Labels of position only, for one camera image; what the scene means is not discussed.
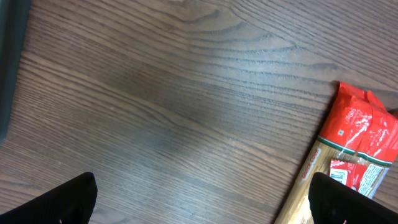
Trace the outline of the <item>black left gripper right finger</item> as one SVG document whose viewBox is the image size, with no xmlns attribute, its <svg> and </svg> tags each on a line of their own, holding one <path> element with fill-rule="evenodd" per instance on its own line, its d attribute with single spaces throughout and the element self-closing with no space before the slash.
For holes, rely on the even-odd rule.
<svg viewBox="0 0 398 224">
<path fill-rule="evenodd" d="M 308 199 L 315 224 L 397 224 L 397 213 L 337 182 L 313 175 Z"/>
</svg>

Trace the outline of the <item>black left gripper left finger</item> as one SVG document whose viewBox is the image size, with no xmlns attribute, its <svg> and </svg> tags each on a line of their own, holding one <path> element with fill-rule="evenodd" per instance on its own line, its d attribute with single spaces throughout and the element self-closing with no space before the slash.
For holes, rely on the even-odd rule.
<svg viewBox="0 0 398 224">
<path fill-rule="evenodd" d="M 1 224 L 88 224 L 98 189 L 85 172 L 1 215 Z"/>
</svg>

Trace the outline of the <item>orange spaghetti package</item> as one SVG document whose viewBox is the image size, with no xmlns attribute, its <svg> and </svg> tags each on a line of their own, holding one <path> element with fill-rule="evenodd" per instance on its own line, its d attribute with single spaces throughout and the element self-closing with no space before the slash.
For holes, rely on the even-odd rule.
<svg viewBox="0 0 398 224">
<path fill-rule="evenodd" d="M 308 199 L 321 172 L 373 198 L 397 157 L 397 113 L 390 113 L 370 90 L 339 82 L 323 123 L 276 223 L 313 223 Z"/>
</svg>

